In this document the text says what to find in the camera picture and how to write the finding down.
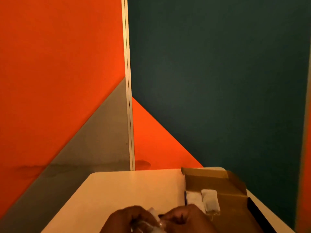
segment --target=finger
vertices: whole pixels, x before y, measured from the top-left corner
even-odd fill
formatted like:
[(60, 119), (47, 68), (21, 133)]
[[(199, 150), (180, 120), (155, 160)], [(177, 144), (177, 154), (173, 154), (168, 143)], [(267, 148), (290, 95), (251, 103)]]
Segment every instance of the finger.
[(178, 225), (173, 222), (166, 222), (165, 232), (166, 233), (181, 233), (184, 232), (185, 225)]
[(149, 223), (152, 226), (159, 225), (154, 216), (141, 206), (128, 207), (123, 209), (123, 212), (126, 215), (128, 223), (131, 223), (133, 220), (139, 219)]
[(164, 214), (161, 217), (162, 220), (169, 220), (172, 222), (183, 221), (185, 222), (189, 216), (190, 209), (188, 206), (179, 206), (177, 208), (173, 208), (171, 211)]

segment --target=open cardboard box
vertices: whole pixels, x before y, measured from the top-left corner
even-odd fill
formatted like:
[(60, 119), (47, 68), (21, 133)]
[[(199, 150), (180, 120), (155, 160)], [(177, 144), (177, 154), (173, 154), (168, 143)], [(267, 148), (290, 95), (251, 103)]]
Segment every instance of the open cardboard box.
[(251, 198), (247, 197), (246, 185), (232, 172), (196, 168), (181, 170), (187, 191), (217, 191), (220, 214), (208, 216), (219, 233), (276, 233)]

